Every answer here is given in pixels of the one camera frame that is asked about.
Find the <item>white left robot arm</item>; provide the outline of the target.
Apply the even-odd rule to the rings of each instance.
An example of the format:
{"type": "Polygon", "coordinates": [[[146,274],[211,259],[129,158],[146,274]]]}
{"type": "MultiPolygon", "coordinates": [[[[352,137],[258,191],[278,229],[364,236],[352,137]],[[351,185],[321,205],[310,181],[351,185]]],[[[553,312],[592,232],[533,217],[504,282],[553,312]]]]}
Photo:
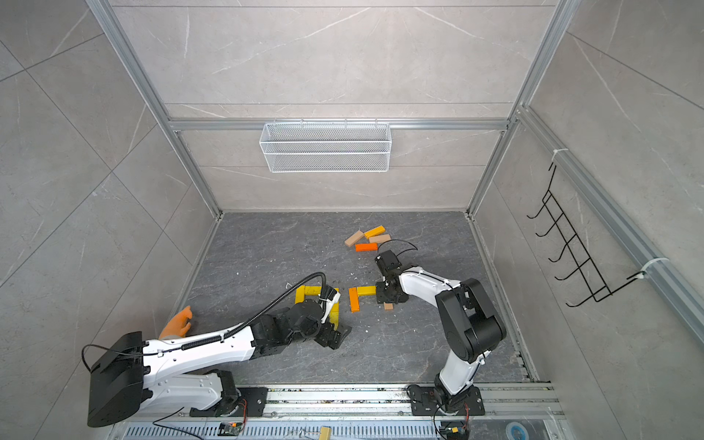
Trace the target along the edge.
{"type": "Polygon", "coordinates": [[[274,356],[296,341],[340,348],[351,329],[331,322],[333,307],[332,301],[305,300],[194,337],[146,340],[139,331],[122,335],[88,368],[87,424],[114,425],[147,409],[189,407],[225,414],[238,390],[231,374],[217,373],[216,366],[274,356]]]}

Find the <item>lime yellow block short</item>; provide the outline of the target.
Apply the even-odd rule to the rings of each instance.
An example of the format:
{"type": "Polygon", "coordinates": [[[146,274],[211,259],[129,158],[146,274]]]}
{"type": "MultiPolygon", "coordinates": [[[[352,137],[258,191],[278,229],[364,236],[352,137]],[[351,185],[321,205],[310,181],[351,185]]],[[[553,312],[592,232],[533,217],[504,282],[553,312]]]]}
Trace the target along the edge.
{"type": "Polygon", "coordinates": [[[331,312],[329,314],[329,322],[334,326],[339,325],[339,303],[333,305],[331,312]]]}

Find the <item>yellow block angled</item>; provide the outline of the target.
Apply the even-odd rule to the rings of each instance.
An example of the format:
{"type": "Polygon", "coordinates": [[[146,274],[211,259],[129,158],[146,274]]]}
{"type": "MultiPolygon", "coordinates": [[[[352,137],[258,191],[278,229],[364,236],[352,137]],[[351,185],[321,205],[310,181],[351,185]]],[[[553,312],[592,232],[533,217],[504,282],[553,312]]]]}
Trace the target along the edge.
{"type": "Polygon", "coordinates": [[[357,287],[357,295],[359,297],[375,296],[376,294],[377,288],[374,285],[357,287]]]}

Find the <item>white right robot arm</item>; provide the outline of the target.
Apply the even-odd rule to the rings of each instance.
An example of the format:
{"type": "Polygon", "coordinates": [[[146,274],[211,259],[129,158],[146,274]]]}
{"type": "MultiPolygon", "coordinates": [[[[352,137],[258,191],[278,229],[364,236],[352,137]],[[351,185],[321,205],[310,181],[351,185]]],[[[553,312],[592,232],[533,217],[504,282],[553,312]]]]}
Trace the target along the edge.
{"type": "Polygon", "coordinates": [[[469,394],[480,365],[507,331],[493,301],[476,279],[449,280],[419,266],[404,265],[391,250],[375,257],[382,280],[376,295],[383,304],[401,304],[410,297],[434,306],[450,352],[434,381],[434,394],[443,405],[469,394]]]}

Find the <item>orange block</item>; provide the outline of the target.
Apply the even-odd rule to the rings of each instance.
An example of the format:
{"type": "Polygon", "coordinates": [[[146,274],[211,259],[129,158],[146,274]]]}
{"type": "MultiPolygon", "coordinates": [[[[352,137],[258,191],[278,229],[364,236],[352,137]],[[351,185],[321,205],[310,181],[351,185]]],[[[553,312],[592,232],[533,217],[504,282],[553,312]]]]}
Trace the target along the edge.
{"type": "Polygon", "coordinates": [[[379,245],[377,243],[363,243],[355,245],[355,251],[357,252],[372,252],[377,251],[379,245]]]}
{"type": "Polygon", "coordinates": [[[358,289],[357,288],[350,288],[348,290],[348,297],[349,297],[350,312],[351,313],[359,312],[360,311],[360,304],[359,304],[358,289]]]}

